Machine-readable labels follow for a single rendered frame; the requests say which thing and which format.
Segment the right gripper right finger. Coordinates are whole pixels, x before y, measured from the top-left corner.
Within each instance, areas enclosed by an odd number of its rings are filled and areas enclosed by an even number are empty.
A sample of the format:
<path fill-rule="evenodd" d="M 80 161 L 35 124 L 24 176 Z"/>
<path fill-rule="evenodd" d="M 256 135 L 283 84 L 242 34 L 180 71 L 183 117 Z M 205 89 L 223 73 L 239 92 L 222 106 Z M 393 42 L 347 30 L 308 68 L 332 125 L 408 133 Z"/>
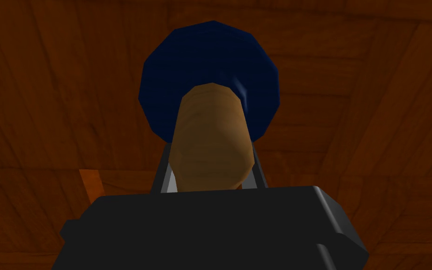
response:
<path fill-rule="evenodd" d="M 242 182 L 241 187 L 242 189 L 268 188 L 268 184 L 264 176 L 254 144 L 252 144 L 252 147 L 254 155 L 254 166 L 252 167 L 252 170 L 250 171 L 247 178 Z"/>

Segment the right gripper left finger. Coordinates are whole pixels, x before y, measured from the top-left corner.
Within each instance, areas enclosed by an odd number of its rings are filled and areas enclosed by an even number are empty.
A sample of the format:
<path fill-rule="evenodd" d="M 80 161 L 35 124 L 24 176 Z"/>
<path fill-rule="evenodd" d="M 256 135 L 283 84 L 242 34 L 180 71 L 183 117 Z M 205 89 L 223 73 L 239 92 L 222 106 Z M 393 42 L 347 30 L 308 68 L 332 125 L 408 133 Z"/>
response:
<path fill-rule="evenodd" d="M 150 190 L 151 194 L 177 192 L 175 176 L 169 163 L 170 151 L 171 143 L 165 144 Z"/>

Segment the blue and brown door knob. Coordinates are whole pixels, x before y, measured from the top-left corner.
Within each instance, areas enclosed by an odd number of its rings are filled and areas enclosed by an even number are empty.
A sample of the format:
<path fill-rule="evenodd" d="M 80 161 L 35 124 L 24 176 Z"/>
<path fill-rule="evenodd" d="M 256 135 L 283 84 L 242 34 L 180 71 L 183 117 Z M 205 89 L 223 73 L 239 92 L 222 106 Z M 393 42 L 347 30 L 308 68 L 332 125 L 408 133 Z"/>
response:
<path fill-rule="evenodd" d="M 149 55 L 138 100 L 171 143 L 178 192 L 237 189 L 279 108 L 279 75 L 250 33 L 208 21 L 173 30 Z"/>

